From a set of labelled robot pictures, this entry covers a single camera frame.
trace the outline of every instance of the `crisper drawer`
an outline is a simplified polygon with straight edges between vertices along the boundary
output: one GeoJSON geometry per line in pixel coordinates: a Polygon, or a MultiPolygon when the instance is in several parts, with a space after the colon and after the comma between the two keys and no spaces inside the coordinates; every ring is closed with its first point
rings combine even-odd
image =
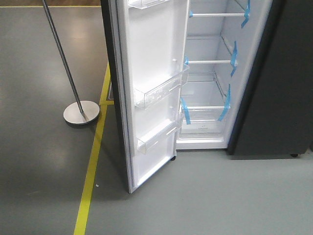
{"type": "Polygon", "coordinates": [[[179,139],[208,139],[223,135],[225,117],[230,108],[228,93],[221,90],[215,73],[209,73],[207,78],[207,81],[188,82],[182,90],[190,124],[184,117],[179,139]]]}
{"type": "Polygon", "coordinates": [[[164,82],[159,85],[154,86],[154,84],[149,83],[146,86],[134,88],[135,106],[141,109],[147,109],[149,106],[156,104],[167,97],[171,91],[186,84],[188,79],[188,70],[189,67],[184,65],[181,72],[177,72],[173,76],[168,76],[167,79],[161,77],[160,81],[164,82]]]}
{"type": "Polygon", "coordinates": [[[169,0],[128,0],[128,5],[138,9],[145,9],[167,1],[169,0]]]}

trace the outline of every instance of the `dark refrigerator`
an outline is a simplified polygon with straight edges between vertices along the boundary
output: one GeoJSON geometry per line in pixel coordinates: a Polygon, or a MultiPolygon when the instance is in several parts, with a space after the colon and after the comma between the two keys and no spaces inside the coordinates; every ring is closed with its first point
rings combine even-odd
{"type": "Polygon", "coordinates": [[[308,149],[312,1],[101,4],[130,193],[177,150],[245,159],[308,149]]]}

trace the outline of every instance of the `yellow painted line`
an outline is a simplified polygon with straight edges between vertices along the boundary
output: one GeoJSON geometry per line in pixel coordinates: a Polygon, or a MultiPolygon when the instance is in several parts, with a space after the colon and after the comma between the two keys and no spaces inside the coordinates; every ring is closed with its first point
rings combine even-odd
{"type": "Polygon", "coordinates": [[[108,93],[109,93],[110,81],[111,81],[111,72],[110,72],[110,66],[108,64],[107,65],[107,69],[106,69],[106,74],[104,76],[103,87],[102,87],[102,90],[106,91],[106,94],[101,96],[101,98],[100,98],[100,105],[105,104],[106,102],[108,102],[107,101],[107,97],[108,97],[108,93]]]}
{"type": "MultiPolygon", "coordinates": [[[[0,8],[40,8],[43,6],[0,6],[0,8]]],[[[49,6],[49,8],[64,8],[64,7],[90,7],[99,8],[101,6],[49,6]]]]}
{"type": "Polygon", "coordinates": [[[103,101],[100,105],[114,105],[114,100],[103,101]]]}
{"type": "MultiPolygon", "coordinates": [[[[106,75],[104,78],[104,84],[101,91],[100,101],[106,99],[109,93],[109,86],[107,83],[110,84],[110,68],[109,64],[107,65],[106,75]]],[[[74,235],[85,235],[86,226],[88,221],[93,185],[94,185],[94,178],[96,175],[98,158],[100,153],[101,147],[101,140],[104,131],[105,120],[107,116],[108,104],[100,105],[100,117],[98,119],[96,132],[93,139],[93,145],[91,149],[89,164],[87,168],[86,178],[84,189],[82,193],[82,198],[79,205],[79,210],[76,219],[76,225],[74,230],[74,235]]]]}

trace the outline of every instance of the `refrigerator shelf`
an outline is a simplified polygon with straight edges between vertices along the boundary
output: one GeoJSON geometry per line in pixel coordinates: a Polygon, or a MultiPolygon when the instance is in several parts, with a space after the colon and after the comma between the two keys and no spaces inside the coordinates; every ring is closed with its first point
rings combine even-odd
{"type": "Polygon", "coordinates": [[[142,10],[167,1],[170,0],[128,0],[128,6],[142,10]]]}
{"type": "Polygon", "coordinates": [[[184,65],[183,70],[174,76],[170,76],[165,82],[152,89],[149,87],[136,89],[134,88],[135,106],[141,109],[147,109],[163,98],[167,97],[171,91],[182,87],[188,79],[189,66],[184,65]]]}
{"type": "Polygon", "coordinates": [[[183,90],[190,125],[186,119],[182,121],[179,133],[180,139],[209,139],[223,135],[225,118],[219,120],[224,109],[226,94],[221,90],[214,72],[191,74],[190,76],[202,77],[202,81],[188,82],[183,90]]]}
{"type": "Polygon", "coordinates": [[[185,62],[188,65],[230,64],[232,52],[220,36],[189,36],[185,62]]]}
{"type": "Polygon", "coordinates": [[[212,0],[210,4],[204,0],[194,0],[191,4],[190,18],[193,17],[244,17],[245,8],[236,0],[212,0]]]}
{"type": "Polygon", "coordinates": [[[162,141],[165,138],[168,138],[171,134],[177,132],[181,128],[181,123],[181,113],[178,113],[177,121],[172,121],[170,119],[164,120],[147,134],[137,139],[137,150],[146,154],[149,149],[159,141],[162,141]]]}

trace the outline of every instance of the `gray floor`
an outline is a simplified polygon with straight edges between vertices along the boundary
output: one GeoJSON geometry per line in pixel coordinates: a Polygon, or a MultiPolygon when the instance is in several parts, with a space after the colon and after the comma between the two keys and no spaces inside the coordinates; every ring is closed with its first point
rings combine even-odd
{"type": "Polygon", "coordinates": [[[313,154],[232,161],[180,152],[134,194],[123,189],[109,108],[87,235],[312,235],[313,154]]]}
{"type": "MultiPolygon", "coordinates": [[[[97,102],[100,9],[51,11],[82,99],[97,102]]],[[[74,100],[43,10],[0,9],[0,22],[0,234],[73,234],[95,125],[63,121],[74,100]]],[[[250,161],[180,152],[129,195],[116,170],[115,122],[109,106],[87,235],[313,234],[311,151],[250,161]]]]}
{"type": "MultiPolygon", "coordinates": [[[[82,100],[99,102],[107,65],[100,8],[52,8],[82,100]]],[[[73,234],[95,123],[74,102],[42,8],[0,8],[0,234],[73,234]]]]}

